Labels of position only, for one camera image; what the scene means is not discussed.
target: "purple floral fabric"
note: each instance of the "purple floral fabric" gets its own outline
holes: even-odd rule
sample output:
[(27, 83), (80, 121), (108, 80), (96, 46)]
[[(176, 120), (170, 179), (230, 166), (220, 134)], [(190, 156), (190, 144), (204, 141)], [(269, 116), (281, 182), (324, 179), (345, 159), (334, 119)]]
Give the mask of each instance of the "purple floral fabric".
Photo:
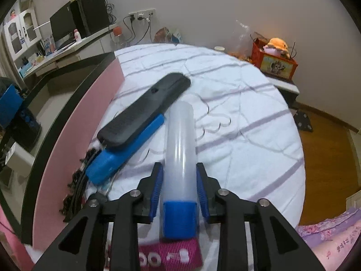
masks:
[(310, 248), (318, 246), (326, 240), (345, 231), (361, 219), (361, 208), (350, 208), (340, 216), (333, 219), (326, 219), (318, 224), (298, 226), (297, 232)]

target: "white tablecloth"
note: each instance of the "white tablecloth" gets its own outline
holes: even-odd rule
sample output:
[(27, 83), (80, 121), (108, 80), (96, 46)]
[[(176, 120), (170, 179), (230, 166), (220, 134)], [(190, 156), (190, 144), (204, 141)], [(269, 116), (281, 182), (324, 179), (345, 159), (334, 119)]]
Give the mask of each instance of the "white tablecloth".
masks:
[[(125, 81), (98, 130), (163, 76), (181, 72), (191, 79), (180, 99), (193, 105), (197, 158), (207, 174), (242, 199), (269, 199), (297, 226), (305, 195), (301, 140), (281, 94), (256, 67), (207, 48), (181, 44), (137, 45), (117, 51), (116, 56)], [(119, 171), (109, 199), (137, 188), (154, 162), (164, 160), (166, 129), (163, 125)], [(96, 133), (91, 147), (99, 144)], [(95, 190), (89, 186), (87, 195)], [(158, 210), (152, 225), (138, 226), (139, 243), (157, 241), (159, 224)], [(200, 219), (202, 270), (217, 269), (219, 234), (219, 225), (205, 225)]]

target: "red box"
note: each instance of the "red box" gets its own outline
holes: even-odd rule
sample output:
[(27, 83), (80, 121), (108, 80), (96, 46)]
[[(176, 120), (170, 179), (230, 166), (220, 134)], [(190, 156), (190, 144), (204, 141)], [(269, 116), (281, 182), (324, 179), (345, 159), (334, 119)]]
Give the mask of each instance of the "red box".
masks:
[(253, 64), (262, 72), (291, 80), (298, 66), (295, 60), (273, 56), (263, 51), (266, 42), (256, 39), (253, 42), (251, 59)]

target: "pink panel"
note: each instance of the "pink panel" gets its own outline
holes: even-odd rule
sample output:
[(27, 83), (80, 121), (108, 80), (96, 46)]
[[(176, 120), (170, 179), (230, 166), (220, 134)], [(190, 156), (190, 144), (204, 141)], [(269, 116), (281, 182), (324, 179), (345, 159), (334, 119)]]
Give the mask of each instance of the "pink panel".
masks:
[(37, 194), (32, 232), (35, 249), (45, 251), (64, 229), (59, 209), (69, 193), (67, 184), (123, 81), (122, 68), (115, 59), (85, 93), (55, 143)]
[[(0, 222), (4, 224), (9, 230), (13, 230), (1, 207), (0, 207)], [(0, 231), (5, 234), (6, 239), (11, 247), (11, 250), (13, 251), (19, 263), (19, 268), (22, 271), (30, 271), (34, 267), (33, 261), (28, 255), (28, 252), (26, 251), (25, 247), (21, 244), (19, 238), (16, 235), (12, 234), (9, 230), (7, 230), (4, 226), (0, 225)]]

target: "transparent plastic wrap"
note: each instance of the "transparent plastic wrap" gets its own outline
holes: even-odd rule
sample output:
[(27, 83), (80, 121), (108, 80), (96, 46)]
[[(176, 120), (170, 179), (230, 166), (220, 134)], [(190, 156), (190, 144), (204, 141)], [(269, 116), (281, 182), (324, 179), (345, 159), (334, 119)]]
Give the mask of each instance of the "transparent plastic wrap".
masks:
[(250, 27), (235, 21), (233, 34), (226, 48), (227, 53), (238, 59), (246, 59), (252, 53), (252, 38)]
[(168, 119), (162, 186), (165, 238), (188, 239), (196, 235), (196, 163), (193, 108), (179, 101), (170, 108)]

